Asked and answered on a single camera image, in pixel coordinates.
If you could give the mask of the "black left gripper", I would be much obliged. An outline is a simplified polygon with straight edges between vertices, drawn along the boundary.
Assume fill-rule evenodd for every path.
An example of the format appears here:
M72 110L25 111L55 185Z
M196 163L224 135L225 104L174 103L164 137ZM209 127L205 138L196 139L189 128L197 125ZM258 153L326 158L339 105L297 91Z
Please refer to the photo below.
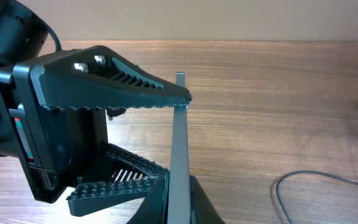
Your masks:
M82 217L146 197L168 174L113 144L97 157L108 141L106 115L87 109L161 108L190 101L185 87L102 45L44 55L32 66L1 67L0 157L18 158L35 200L54 203L74 187L68 206L71 215Z

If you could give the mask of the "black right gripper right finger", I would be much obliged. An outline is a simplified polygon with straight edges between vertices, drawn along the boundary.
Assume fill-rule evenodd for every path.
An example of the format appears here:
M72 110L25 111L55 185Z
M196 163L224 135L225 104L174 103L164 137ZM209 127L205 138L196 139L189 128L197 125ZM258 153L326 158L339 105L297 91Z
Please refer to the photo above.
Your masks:
M197 178L190 176L191 224L225 224Z

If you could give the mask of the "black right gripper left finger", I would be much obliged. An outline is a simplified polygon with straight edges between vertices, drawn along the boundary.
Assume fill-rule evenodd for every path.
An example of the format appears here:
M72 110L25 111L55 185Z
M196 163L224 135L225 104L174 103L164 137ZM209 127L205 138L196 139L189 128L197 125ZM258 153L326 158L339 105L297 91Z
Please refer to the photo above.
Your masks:
M168 180L159 176L139 209L127 224L165 224L168 198Z

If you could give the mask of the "blue Galaxy smartphone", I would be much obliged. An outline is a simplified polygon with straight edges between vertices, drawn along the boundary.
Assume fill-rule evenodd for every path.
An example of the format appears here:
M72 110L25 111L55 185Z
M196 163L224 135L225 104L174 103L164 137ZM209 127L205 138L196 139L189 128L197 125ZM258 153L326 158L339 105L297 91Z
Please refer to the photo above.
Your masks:
M168 224L189 224L191 217L187 106L173 111L172 153L168 191Z

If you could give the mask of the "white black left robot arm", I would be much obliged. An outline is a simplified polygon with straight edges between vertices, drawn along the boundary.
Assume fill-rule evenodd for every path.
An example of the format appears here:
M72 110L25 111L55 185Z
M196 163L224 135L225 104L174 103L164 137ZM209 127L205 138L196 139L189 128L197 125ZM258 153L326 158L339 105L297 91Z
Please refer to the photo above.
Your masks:
M67 187L81 217L142 198L132 222L160 223L168 170L108 141L106 119L129 108L185 106L190 92L113 50L40 55L54 31L18 1L0 1L0 156L18 158L34 198L54 203Z

